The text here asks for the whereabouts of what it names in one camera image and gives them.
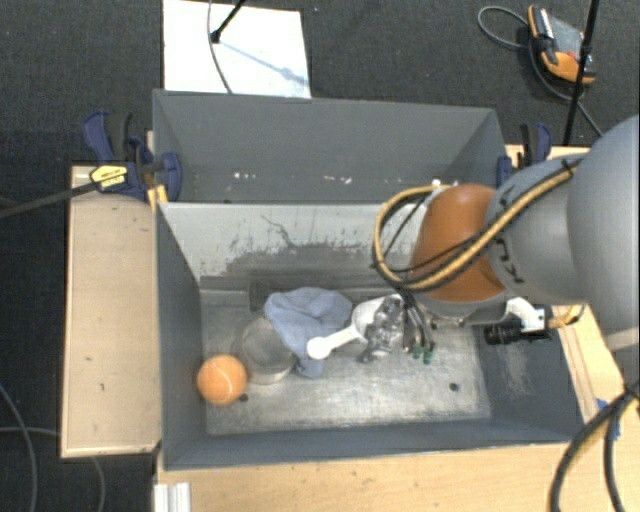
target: crumpled towel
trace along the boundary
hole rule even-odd
[[[307,341],[342,329],[352,308],[351,301],[338,292],[304,287],[272,293],[265,302],[264,314],[282,342],[298,356],[298,372],[316,379],[322,375],[324,361],[307,355]]]

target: bin floor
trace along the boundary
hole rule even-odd
[[[247,306],[221,305],[219,294],[206,290],[201,290],[201,307],[204,357],[228,352],[254,318]],[[472,330],[434,334],[437,345],[429,365],[401,350],[359,363],[364,345],[353,343],[327,359],[319,379],[294,369],[272,385],[249,383],[247,401],[207,406],[207,431],[218,436],[488,418]]]

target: white paper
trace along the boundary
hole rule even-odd
[[[233,6],[164,0],[164,87],[225,92],[209,49],[209,34]],[[242,7],[214,45],[235,94],[310,98],[300,13]]]

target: yellow cable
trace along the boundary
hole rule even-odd
[[[556,316],[549,320],[549,325],[548,325],[549,329],[562,329],[567,325],[571,325],[575,323],[584,312],[584,308],[585,308],[584,305],[571,306],[564,315]]]
[[[456,259],[449,262],[444,268],[439,271],[428,274],[424,279],[421,279],[414,283],[405,283],[404,280],[395,274],[386,264],[382,249],[380,246],[380,234],[382,230],[382,220],[384,216],[393,208],[398,202],[407,199],[413,195],[424,194],[427,192],[433,192],[438,186],[418,187],[401,192],[391,198],[381,209],[378,217],[376,218],[374,236],[373,236],[373,250],[376,258],[376,263],[379,271],[390,281],[401,284],[401,287],[409,291],[420,291],[425,288],[432,288],[442,284],[449,276],[460,270],[463,266],[467,265],[507,224],[509,224],[522,210],[524,210],[531,202],[535,201],[538,197],[546,194],[555,187],[570,180],[575,173],[575,163],[568,167],[564,172],[543,181],[539,185],[532,188],[530,191],[523,194],[515,203],[513,203],[509,209],[505,210],[496,222],[482,235],[472,243],[465,252],[460,254]]]

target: gray robot arm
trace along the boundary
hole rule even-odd
[[[496,192],[487,219],[559,165],[516,174]],[[574,177],[531,204],[496,242],[488,257],[508,290],[534,303],[590,304],[625,381],[638,379],[637,115],[594,144]]]

